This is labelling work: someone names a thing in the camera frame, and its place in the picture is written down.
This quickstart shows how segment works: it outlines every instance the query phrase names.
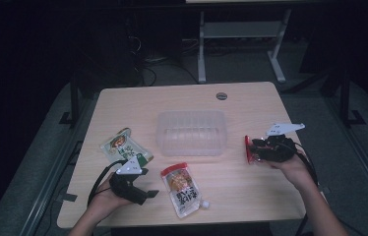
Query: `clear plastic container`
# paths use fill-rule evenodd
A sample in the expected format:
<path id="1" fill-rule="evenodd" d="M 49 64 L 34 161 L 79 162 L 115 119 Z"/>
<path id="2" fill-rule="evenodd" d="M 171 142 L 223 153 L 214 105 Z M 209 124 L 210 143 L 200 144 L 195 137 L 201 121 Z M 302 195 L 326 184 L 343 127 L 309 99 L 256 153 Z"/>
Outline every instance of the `clear plastic container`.
<path id="1" fill-rule="evenodd" d="M 163 155 L 220 155 L 227 142 L 220 110 L 169 110 L 158 115 L 156 142 Z"/>

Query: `wooden table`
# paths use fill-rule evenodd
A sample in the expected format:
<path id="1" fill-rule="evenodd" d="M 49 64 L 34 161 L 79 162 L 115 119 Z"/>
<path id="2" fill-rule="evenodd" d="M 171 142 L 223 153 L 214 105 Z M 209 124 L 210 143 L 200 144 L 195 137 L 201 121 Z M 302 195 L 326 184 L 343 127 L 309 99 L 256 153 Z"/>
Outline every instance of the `wooden table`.
<path id="1" fill-rule="evenodd" d="M 225 92 L 226 100 L 216 94 Z M 227 124 L 227 146 L 219 156 L 163 156 L 156 144 L 157 115 L 164 110 L 219 109 Z M 101 92 L 77 166 L 58 217 L 62 228 L 73 227 L 86 210 L 94 181 L 109 165 L 99 145 L 125 127 L 131 138 L 153 153 L 149 173 L 134 185 L 144 191 L 159 190 L 142 205 L 123 206 L 100 226 L 161 226 L 199 223 L 252 222 L 301 218 L 305 209 L 297 190 L 277 169 L 248 165 L 244 136 L 266 137 L 273 123 L 290 119 L 272 83 L 216 84 L 155 88 L 111 88 Z M 287 134 L 298 142 L 295 132 Z M 178 218 L 160 171 L 187 162 L 208 209 Z"/>

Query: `hand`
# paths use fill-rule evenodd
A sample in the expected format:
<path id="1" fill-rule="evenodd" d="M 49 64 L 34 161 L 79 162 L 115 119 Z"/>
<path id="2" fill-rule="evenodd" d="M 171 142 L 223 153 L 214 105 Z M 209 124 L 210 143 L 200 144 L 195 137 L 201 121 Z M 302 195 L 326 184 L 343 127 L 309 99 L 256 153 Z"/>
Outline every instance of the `hand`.
<path id="1" fill-rule="evenodd" d="M 287 180 L 291 182 L 298 190 L 303 187 L 307 188 L 311 184 L 315 185 L 306 165 L 297 154 L 284 162 L 263 161 L 271 167 L 280 169 L 285 178 L 287 178 Z"/>
<path id="2" fill-rule="evenodd" d="M 116 196 L 110 190 L 109 180 L 113 173 L 97 188 L 97 194 L 92 198 L 87 211 L 91 211 L 97 222 L 104 220 L 117 208 L 124 205 L 131 204 L 132 202 Z"/>
<path id="3" fill-rule="evenodd" d="M 92 235 L 92 231 L 98 225 L 99 222 L 108 217 L 117 208 L 124 205 L 131 204 L 132 202 L 123 198 L 117 197 L 110 190 L 109 180 L 113 173 L 97 188 L 94 198 L 84 214 L 74 225 L 69 235 L 83 236 Z"/>

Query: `person's right hand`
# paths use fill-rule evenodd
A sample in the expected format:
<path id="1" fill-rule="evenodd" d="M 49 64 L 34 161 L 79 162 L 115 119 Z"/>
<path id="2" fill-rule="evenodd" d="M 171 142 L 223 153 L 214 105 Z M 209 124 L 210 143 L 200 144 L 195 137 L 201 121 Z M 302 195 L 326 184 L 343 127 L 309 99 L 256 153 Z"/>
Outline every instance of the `person's right hand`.
<path id="1" fill-rule="evenodd" d="M 271 167 L 280 169 L 285 178 L 287 178 L 287 180 L 298 190 L 303 187 L 307 188 L 310 184 L 314 185 L 313 179 L 310 176 L 306 165 L 300 157 L 297 156 L 297 154 L 284 162 L 263 161 Z"/>

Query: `snack bag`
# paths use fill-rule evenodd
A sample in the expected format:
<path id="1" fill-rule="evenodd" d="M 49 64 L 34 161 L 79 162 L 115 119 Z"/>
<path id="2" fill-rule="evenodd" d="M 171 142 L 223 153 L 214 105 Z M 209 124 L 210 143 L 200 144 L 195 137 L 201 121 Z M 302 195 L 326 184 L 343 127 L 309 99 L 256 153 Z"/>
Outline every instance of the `snack bag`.
<path id="1" fill-rule="evenodd" d="M 114 137 L 105 141 L 100 148 L 111 163 L 136 156 L 139 165 L 144 167 L 153 159 L 153 154 L 132 140 L 131 129 L 125 128 L 119 131 Z"/>
<path id="2" fill-rule="evenodd" d="M 191 177 L 187 163 L 171 165 L 162 170 L 160 175 L 178 217 L 187 216 L 199 207 L 209 207 L 209 202 L 202 200 L 202 195 Z"/>

